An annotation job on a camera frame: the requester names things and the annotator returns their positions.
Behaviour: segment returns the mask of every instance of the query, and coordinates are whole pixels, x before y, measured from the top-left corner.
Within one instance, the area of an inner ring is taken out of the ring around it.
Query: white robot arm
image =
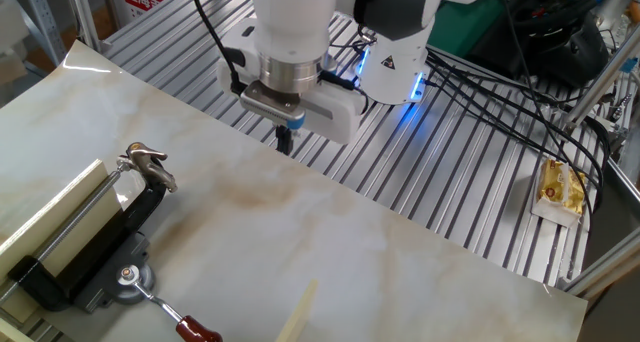
[[[475,0],[452,0],[470,3]],[[355,136],[369,98],[387,104],[421,99],[426,42],[440,0],[254,0],[255,19],[224,37],[240,81],[241,104],[282,130],[304,127],[338,143]],[[360,88],[323,70],[329,21],[335,11],[352,15],[377,33],[356,68]],[[218,78],[231,92],[229,67]]]

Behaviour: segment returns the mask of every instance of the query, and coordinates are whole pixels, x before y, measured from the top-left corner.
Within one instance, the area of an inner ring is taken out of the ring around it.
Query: metal profile rail
[[[251,0],[201,1],[221,35],[253,15]],[[357,25],[341,16],[332,19],[329,29],[334,44],[358,38]],[[274,145],[271,122],[223,94],[215,73],[218,51],[191,0],[166,0],[107,42],[111,47],[105,56],[136,77]],[[330,53],[346,75],[360,57],[347,48],[330,48]],[[459,68],[476,69],[441,56]],[[438,87],[430,87],[420,103],[373,103],[355,141],[346,146],[302,131],[291,157],[504,268],[551,286],[560,278],[571,280],[582,270],[589,218],[567,229],[531,215],[532,175],[542,156],[466,113],[461,104],[468,103],[443,87],[445,78],[516,130],[554,149],[542,124],[446,73],[442,77],[432,72],[429,81]],[[532,102],[517,89],[494,82],[482,85],[533,111]],[[559,99],[578,93],[544,81],[537,87]],[[591,131],[578,128],[573,137],[602,159]],[[572,146],[566,151],[577,166],[593,172],[583,154]]]

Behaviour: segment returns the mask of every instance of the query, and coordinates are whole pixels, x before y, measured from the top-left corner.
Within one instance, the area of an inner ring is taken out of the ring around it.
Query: yellow package
[[[580,178],[585,182],[584,173]],[[548,159],[540,168],[536,201],[531,212],[561,225],[571,227],[582,215],[584,191],[569,165]]]

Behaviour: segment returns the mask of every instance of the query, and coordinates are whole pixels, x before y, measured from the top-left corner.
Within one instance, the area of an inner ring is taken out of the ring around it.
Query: white marble surface
[[[159,296],[225,341],[275,340],[309,281],[300,341],[575,341],[586,302],[504,270],[76,44],[0,110],[0,232],[133,141],[179,186],[145,226]],[[141,181],[116,184],[122,201]],[[76,341],[178,341],[156,306],[50,320]]]

